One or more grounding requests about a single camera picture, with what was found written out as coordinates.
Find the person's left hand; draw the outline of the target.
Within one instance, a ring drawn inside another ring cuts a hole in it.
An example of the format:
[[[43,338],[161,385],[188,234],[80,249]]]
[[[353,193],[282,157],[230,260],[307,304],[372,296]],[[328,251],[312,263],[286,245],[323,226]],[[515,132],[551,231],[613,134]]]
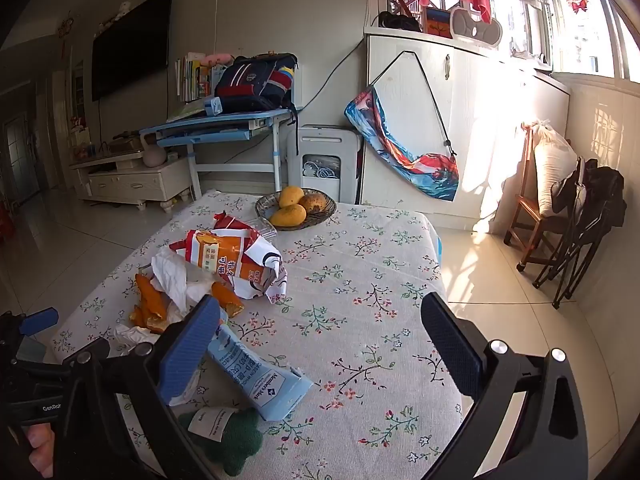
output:
[[[32,446],[29,461],[42,478],[53,476],[54,432],[50,424],[29,426],[25,436]]]

